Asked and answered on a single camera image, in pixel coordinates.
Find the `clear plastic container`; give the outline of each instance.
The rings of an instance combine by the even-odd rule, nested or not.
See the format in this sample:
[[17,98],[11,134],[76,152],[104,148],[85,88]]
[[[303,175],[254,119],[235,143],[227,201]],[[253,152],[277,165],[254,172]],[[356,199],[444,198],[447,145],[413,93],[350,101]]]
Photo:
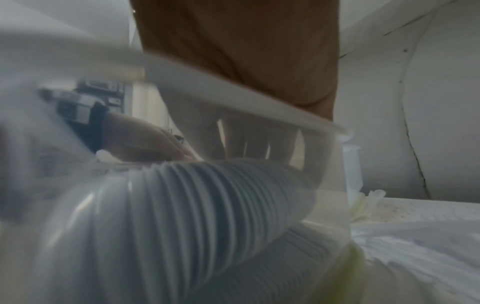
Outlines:
[[163,57],[0,41],[2,303],[299,303],[348,255],[342,127]]

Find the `transparent plastic box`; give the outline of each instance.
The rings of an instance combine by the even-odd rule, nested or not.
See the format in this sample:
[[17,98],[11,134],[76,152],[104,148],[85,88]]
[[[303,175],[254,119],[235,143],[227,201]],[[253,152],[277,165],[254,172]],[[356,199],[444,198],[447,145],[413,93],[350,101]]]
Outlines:
[[2,303],[331,293],[350,256],[349,132],[164,57],[0,41]]

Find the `brown t-shirt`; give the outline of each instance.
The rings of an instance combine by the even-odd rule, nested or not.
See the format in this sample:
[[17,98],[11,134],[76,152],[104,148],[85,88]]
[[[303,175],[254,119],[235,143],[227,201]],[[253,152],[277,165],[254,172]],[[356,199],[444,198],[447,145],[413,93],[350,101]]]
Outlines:
[[332,120],[338,0],[131,0],[147,51]]

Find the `brown shirt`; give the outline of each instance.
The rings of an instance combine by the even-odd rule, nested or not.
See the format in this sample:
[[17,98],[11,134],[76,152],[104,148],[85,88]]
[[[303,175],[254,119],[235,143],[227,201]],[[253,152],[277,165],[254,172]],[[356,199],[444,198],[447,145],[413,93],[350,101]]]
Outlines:
[[338,0],[131,0],[161,52],[332,120]]

